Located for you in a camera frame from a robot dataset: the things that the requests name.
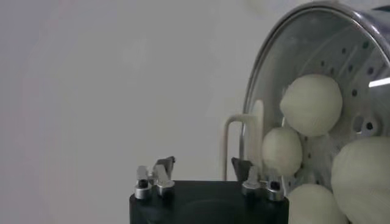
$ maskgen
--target perforated metal drum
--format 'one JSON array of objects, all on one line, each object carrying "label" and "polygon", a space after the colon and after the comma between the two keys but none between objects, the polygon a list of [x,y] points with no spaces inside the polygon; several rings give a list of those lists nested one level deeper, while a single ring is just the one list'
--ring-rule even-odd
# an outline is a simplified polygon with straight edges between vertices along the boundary
[{"label": "perforated metal drum", "polygon": [[[341,117],[328,134],[300,135],[303,160],[293,177],[283,177],[288,194],[316,183],[331,190],[333,158],[340,149],[366,136],[390,136],[390,12],[386,7],[357,12],[331,2],[303,5],[274,27],[255,61],[244,113],[264,102],[264,133],[288,126],[279,105],[298,77],[323,74],[342,92]],[[245,150],[241,135],[240,155]]]}]

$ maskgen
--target metal rim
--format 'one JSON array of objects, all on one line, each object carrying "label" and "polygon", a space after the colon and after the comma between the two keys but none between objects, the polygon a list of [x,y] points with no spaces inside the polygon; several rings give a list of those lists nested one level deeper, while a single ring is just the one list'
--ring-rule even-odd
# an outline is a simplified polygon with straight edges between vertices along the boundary
[{"label": "metal rim", "polygon": [[[249,112],[250,100],[252,98],[252,93],[254,90],[254,84],[256,83],[259,69],[264,62],[264,59],[268,55],[270,48],[272,47],[274,41],[279,36],[279,34],[283,31],[283,28],[288,25],[290,21],[296,18],[303,13],[310,13],[313,11],[323,11],[329,12],[335,15],[338,15],[351,23],[354,23],[356,27],[362,31],[367,37],[371,39],[371,41],[376,45],[376,47],[380,50],[383,57],[385,58],[386,63],[390,66],[390,44],[388,41],[381,35],[378,29],[368,21],[361,12],[357,12],[351,9],[348,6],[334,3],[334,2],[312,2],[308,4],[301,5],[289,13],[287,13],[279,22],[274,26],[271,30],[268,37],[265,39],[260,51],[256,57],[255,63],[253,64],[252,73],[250,75],[246,95],[244,99],[244,107],[243,113],[246,114]],[[244,134],[245,127],[241,128],[241,136],[240,136],[240,144],[239,144],[239,157],[243,159],[244,155]]]}]

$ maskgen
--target white wall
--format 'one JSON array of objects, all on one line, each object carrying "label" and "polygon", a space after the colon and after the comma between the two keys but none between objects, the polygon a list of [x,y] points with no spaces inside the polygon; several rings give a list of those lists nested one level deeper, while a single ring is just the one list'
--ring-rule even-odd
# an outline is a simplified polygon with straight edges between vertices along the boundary
[{"label": "white wall", "polygon": [[221,124],[302,2],[253,1],[2,0],[0,223],[128,223],[137,166],[165,156],[217,179]]}]

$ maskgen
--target white dough ball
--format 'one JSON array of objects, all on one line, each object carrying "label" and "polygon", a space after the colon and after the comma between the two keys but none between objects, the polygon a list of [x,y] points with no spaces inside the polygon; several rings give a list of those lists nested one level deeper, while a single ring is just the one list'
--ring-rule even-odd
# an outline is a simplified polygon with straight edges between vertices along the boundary
[{"label": "white dough ball", "polygon": [[274,128],[263,140],[263,161],[279,175],[291,176],[302,162],[302,146],[298,134],[290,128]]},{"label": "white dough ball", "polygon": [[353,224],[390,222],[390,138],[370,137],[344,146],[333,161],[336,201]]},{"label": "white dough ball", "polygon": [[332,193],[323,186],[304,184],[288,196],[289,224],[347,224]]},{"label": "white dough ball", "polygon": [[305,75],[296,79],[280,102],[288,124],[309,137],[324,135],[332,129],[341,108],[338,84],[324,75]]}]

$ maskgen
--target black machine base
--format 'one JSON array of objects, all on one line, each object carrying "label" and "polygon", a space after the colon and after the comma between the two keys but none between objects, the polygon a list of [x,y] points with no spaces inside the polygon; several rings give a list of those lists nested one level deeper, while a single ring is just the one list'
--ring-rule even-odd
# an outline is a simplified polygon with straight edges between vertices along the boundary
[{"label": "black machine base", "polygon": [[287,224],[288,200],[244,196],[237,181],[175,181],[174,193],[130,197],[130,224]]}]

